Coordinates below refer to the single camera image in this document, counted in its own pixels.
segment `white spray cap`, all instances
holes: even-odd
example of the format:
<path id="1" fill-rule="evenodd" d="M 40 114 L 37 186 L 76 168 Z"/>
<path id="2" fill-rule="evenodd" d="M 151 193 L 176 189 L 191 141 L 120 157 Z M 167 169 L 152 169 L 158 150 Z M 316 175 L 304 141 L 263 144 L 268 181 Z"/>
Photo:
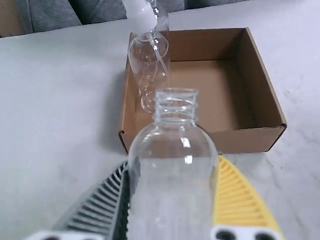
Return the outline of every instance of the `white spray cap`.
<path id="1" fill-rule="evenodd" d="M 157 18 L 146 0 L 122 0 L 125 15 L 130 21 L 135 34 L 150 32 L 157 25 Z"/>

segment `white table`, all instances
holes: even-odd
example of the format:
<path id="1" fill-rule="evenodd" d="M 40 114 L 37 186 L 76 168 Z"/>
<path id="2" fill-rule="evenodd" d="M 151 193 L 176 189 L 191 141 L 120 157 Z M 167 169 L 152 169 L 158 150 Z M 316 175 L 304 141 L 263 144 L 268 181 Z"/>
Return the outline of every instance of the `white table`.
<path id="1" fill-rule="evenodd" d="M 268 153 L 227 155 L 288 240 L 320 234 L 320 1 L 170 15 L 172 30 L 250 27 L 288 121 Z M 0 238 L 50 228 L 126 159 L 117 139 L 126 20 L 0 40 Z"/>

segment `gray fabric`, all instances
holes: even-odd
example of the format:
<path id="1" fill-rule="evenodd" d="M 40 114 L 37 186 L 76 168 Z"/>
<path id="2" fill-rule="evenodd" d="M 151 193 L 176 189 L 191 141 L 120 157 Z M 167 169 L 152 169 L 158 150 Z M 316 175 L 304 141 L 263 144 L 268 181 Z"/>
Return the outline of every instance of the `gray fabric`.
<path id="1" fill-rule="evenodd" d="M 190 9 L 244 0 L 157 0 L 169 13 L 184 10 L 185 1 Z M 126 17 L 121 0 L 16 0 L 16 5 L 27 33 Z"/>
<path id="2" fill-rule="evenodd" d="M 27 33 L 81 25 L 68 0 L 17 0 Z"/>
<path id="3" fill-rule="evenodd" d="M 242 2 L 247 0 L 187 0 L 186 8 L 198 9 L 209 6 L 217 6 L 222 4 L 232 4 L 236 2 Z"/>

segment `cardboard box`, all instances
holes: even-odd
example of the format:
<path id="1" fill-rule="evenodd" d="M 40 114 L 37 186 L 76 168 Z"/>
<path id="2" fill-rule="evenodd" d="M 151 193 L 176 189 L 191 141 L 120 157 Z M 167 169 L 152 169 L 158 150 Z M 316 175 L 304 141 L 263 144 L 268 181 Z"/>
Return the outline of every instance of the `cardboard box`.
<path id="1" fill-rule="evenodd" d="M 170 32 L 172 87 L 199 90 L 198 122 L 221 153 L 267 152 L 287 124 L 248 28 Z M 126 63 L 119 137 L 128 151 L 153 119 Z"/>

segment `bottle opening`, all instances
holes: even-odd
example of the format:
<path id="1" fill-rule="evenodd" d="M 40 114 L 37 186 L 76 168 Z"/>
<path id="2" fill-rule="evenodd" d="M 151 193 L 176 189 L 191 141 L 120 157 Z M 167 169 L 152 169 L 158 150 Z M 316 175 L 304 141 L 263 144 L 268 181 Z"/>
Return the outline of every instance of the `bottle opening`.
<path id="1" fill-rule="evenodd" d="M 163 88 L 155 92 L 155 122 L 197 121 L 198 90 L 193 88 Z"/>

